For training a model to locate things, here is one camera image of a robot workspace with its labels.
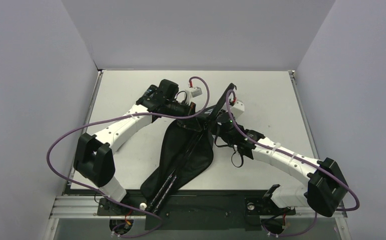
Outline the black racket bag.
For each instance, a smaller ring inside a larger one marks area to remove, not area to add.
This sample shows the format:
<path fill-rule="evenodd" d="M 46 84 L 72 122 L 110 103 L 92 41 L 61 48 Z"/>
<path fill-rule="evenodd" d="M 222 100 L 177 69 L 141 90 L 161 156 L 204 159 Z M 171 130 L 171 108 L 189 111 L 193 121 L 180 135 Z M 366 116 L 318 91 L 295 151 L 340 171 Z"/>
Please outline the black racket bag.
<path fill-rule="evenodd" d="M 178 191 L 212 164 L 216 119 L 225 105 L 227 92 L 234 89 L 235 84 L 230 83 L 217 104 L 196 117 L 170 123 L 164 134 L 159 165 L 140 187 L 147 200 L 157 195 L 165 181 L 171 181 L 171 174 L 176 179 L 169 193 Z"/>

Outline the black shuttlecock tube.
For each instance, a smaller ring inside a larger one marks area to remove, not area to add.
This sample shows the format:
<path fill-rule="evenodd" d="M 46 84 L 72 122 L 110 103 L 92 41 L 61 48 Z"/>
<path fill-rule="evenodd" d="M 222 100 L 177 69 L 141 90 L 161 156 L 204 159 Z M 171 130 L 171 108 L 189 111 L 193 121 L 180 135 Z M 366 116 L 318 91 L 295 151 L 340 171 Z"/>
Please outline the black shuttlecock tube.
<path fill-rule="evenodd" d="M 148 97 L 150 97 L 157 89 L 158 87 L 154 84 L 150 85 L 146 90 L 145 92 L 143 93 L 143 95 L 136 101 L 136 104 L 137 105 L 140 105 L 144 99 L 147 99 Z"/>

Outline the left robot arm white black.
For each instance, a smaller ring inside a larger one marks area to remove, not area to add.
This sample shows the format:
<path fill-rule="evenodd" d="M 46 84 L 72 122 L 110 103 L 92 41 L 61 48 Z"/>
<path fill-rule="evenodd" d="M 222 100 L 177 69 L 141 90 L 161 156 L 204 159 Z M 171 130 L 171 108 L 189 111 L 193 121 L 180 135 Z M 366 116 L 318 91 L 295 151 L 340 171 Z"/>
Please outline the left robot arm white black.
<path fill-rule="evenodd" d="M 195 115 L 196 105 L 192 99 L 202 95 L 202 89 L 189 82 L 182 101 L 177 101 L 179 91 L 178 84 L 167 79 L 161 80 L 159 85 L 152 84 L 122 119 L 94 134 L 84 133 L 79 138 L 74 169 L 112 198 L 110 208 L 117 215 L 128 212 L 130 201 L 125 198 L 127 191 L 115 177 L 113 155 L 140 129 L 162 116 L 184 119 Z"/>

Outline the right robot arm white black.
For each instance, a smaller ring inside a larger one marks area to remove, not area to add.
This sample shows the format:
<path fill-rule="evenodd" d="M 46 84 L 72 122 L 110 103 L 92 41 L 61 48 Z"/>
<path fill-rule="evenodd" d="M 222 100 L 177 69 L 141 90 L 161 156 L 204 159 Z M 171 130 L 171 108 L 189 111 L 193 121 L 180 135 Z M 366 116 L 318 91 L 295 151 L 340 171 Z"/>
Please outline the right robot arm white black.
<path fill-rule="evenodd" d="M 309 207 L 319 215 L 331 217 L 348 192 L 348 184 L 337 162 L 309 158 L 282 147 L 279 142 L 237 124 L 228 112 L 217 118 L 215 134 L 241 157 L 266 163 L 302 183 L 291 188 L 273 185 L 263 201 L 267 213 L 277 214 L 284 208 Z"/>

